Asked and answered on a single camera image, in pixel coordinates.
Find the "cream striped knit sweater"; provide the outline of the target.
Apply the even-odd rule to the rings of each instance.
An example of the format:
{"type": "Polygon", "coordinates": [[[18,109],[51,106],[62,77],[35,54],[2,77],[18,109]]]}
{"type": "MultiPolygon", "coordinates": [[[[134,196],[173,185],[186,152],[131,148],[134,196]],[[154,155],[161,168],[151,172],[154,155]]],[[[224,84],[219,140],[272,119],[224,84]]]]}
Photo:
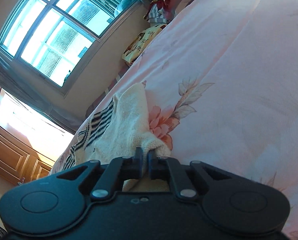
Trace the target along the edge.
{"type": "Polygon", "coordinates": [[[108,106],[94,113],[79,131],[66,157],[58,159],[54,171],[63,171],[90,160],[108,164],[118,157],[132,157],[142,150],[140,179],[129,179],[124,191],[167,192],[161,179],[148,177],[147,154],[153,150],[159,157],[168,157],[167,144],[150,131],[145,85],[136,83],[122,94],[116,93],[108,106]]]}

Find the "striped mattress cover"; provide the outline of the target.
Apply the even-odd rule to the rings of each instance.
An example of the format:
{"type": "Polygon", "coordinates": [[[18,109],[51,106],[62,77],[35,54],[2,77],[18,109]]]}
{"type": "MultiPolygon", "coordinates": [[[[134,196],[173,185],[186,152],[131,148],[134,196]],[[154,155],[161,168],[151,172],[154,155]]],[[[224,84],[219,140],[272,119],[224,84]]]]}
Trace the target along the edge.
{"type": "Polygon", "coordinates": [[[96,109],[96,107],[99,105],[99,103],[105,98],[105,96],[112,90],[112,88],[119,82],[119,80],[124,76],[124,74],[128,71],[129,66],[123,66],[118,73],[118,75],[113,79],[113,81],[110,83],[110,85],[104,90],[104,92],[96,98],[93,103],[87,108],[85,117],[87,118],[90,116],[92,111],[96,109]]]}

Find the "pink floral bed sheet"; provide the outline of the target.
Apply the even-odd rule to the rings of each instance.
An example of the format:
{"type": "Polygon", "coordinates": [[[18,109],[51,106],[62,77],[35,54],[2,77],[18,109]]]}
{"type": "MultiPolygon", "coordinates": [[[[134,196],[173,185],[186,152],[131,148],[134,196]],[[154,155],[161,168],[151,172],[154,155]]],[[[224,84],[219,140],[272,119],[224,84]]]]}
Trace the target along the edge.
{"type": "Polygon", "coordinates": [[[194,0],[96,111],[135,83],[174,158],[281,191],[298,239],[298,0],[194,0]]]}

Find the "brown wooden door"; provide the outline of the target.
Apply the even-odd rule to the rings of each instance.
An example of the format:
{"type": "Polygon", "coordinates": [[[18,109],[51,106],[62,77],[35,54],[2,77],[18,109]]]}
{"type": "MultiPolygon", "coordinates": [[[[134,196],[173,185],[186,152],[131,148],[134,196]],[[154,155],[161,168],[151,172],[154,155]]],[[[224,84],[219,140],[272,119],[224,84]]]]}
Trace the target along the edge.
{"type": "Polygon", "coordinates": [[[0,127],[0,176],[14,185],[46,177],[54,161],[0,127]]]}

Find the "yellow red folded blanket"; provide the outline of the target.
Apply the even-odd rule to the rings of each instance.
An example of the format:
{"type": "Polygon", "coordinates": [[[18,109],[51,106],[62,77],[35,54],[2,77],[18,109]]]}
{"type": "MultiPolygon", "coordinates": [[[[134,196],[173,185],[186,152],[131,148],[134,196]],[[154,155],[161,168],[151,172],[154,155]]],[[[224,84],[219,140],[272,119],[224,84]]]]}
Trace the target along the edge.
{"type": "Polygon", "coordinates": [[[150,42],[167,26],[167,24],[156,24],[138,34],[134,41],[125,49],[122,60],[128,66],[141,55],[150,42]]]}

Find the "grey left curtain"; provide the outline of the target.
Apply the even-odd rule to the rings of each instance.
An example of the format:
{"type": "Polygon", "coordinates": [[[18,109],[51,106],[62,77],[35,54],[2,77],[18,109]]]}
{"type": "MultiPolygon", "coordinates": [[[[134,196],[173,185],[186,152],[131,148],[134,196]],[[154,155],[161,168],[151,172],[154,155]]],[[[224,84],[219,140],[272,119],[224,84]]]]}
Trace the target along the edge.
{"type": "Polygon", "coordinates": [[[82,120],[54,105],[42,94],[38,93],[1,56],[0,87],[70,133],[74,134],[83,123],[82,120]]]}

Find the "striped red grey pillow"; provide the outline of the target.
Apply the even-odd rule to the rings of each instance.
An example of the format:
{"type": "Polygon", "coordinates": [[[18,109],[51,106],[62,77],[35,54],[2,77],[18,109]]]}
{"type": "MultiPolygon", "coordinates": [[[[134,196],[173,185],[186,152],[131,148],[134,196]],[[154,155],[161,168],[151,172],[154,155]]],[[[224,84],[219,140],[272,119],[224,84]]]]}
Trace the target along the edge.
{"type": "Polygon", "coordinates": [[[144,16],[144,20],[149,24],[168,24],[193,1],[194,0],[170,0],[167,10],[158,10],[156,5],[152,8],[149,6],[148,11],[144,16]]]}

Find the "red gift bow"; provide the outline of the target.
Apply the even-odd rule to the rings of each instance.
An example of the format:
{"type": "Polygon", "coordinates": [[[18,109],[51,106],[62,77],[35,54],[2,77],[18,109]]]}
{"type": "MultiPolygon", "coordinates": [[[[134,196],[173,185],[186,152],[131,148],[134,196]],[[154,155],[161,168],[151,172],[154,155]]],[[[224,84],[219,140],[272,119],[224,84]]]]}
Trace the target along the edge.
{"type": "Polygon", "coordinates": [[[150,3],[150,8],[152,8],[154,5],[157,6],[158,10],[164,9],[167,10],[170,4],[170,0],[152,0],[150,3]]]}

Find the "aluminium frame window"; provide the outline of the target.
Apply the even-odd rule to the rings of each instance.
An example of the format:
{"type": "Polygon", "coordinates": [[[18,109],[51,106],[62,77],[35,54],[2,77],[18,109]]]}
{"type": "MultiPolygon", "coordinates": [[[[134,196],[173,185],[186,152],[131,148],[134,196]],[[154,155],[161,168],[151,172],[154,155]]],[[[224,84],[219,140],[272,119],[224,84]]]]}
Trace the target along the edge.
{"type": "Polygon", "coordinates": [[[20,0],[0,32],[0,49],[62,94],[137,2],[149,0],[20,0]]]}

